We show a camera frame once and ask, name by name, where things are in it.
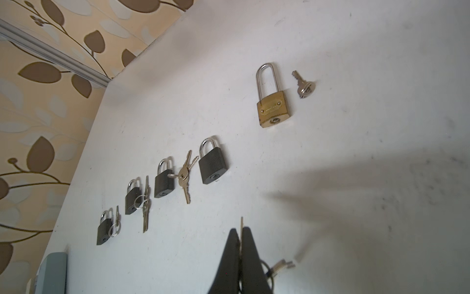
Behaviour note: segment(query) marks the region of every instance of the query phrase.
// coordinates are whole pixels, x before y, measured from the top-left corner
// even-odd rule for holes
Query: beige wallpaper
[[[104,88],[0,40],[0,293],[34,277]]]
[[[193,0],[0,0],[0,18],[110,78]]]

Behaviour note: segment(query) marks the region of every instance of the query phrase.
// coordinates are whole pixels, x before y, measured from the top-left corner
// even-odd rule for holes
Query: brown leaf
[[[10,187],[8,186],[8,183],[0,178],[0,199],[8,195],[8,191],[10,190]]]
[[[118,0],[124,6],[137,12],[150,13],[160,7],[160,0]]]
[[[7,268],[13,255],[13,245],[10,243],[0,243],[0,275]]]
[[[51,84],[60,80],[60,70],[42,61],[28,64],[18,73],[25,79],[38,83]]]
[[[28,153],[26,165],[30,171],[42,173],[51,166],[54,155],[52,144],[46,138],[39,137]]]
[[[194,0],[173,0],[173,2],[184,10],[190,8],[194,4]]]
[[[135,55],[132,54],[131,51],[127,49],[124,49],[124,51],[122,51],[121,60],[122,60],[122,64],[124,65],[124,67],[126,67],[129,63],[131,63],[131,61],[134,60],[134,58],[135,58]]]
[[[103,35],[101,35],[101,33],[98,30],[86,35],[83,38],[83,41],[88,46],[88,48],[90,48],[93,52],[103,53],[104,39],[103,39]]]
[[[65,19],[63,18],[62,12],[54,2],[51,0],[41,0],[41,5],[46,14],[52,18],[53,21],[58,23],[60,26],[63,26]]]
[[[85,98],[90,97],[91,94],[91,83],[79,75],[74,74],[72,76],[73,87]]]

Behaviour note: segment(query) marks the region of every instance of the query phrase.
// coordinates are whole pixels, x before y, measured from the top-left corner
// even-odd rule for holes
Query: white surface
[[[260,257],[298,266],[276,293],[470,292],[468,1],[199,0],[114,79],[45,256],[68,293],[207,293],[240,216]],[[258,125],[276,62],[292,117]],[[307,99],[293,70],[316,80]],[[124,215],[125,189],[217,136],[217,182]],[[121,233],[96,246],[101,212]]]

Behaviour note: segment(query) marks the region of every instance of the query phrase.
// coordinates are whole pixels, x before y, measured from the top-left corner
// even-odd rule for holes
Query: brass padlock
[[[276,93],[261,99],[261,86],[259,84],[259,74],[267,67],[273,71],[274,83],[276,84]],[[256,104],[258,107],[259,125],[262,127],[270,127],[285,121],[290,117],[287,110],[286,97],[284,91],[279,90],[277,84],[276,72],[271,63],[263,64],[256,72],[256,86],[258,87],[259,102]]]

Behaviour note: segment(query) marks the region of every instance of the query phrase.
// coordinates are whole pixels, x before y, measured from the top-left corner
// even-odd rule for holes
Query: wall
[[[3,0],[0,18],[113,78],[193,0]]]
[[[0,64],[0,293],[24,293],[104,89],[6,40]]]
[[[277,294],[470,293],[470,5],[465,0],[198,1],[106,89],[46,254],[69,293],[207,293],[240,217]],[[259,126],[275,62],[292,116]],[[300,100],[297,70],[316,81]],[[269,71],[264,92],[273,90]],[[187,205],[127,183],[216,136],[229,170]],[[120,234],[96,246],[99,217]]]

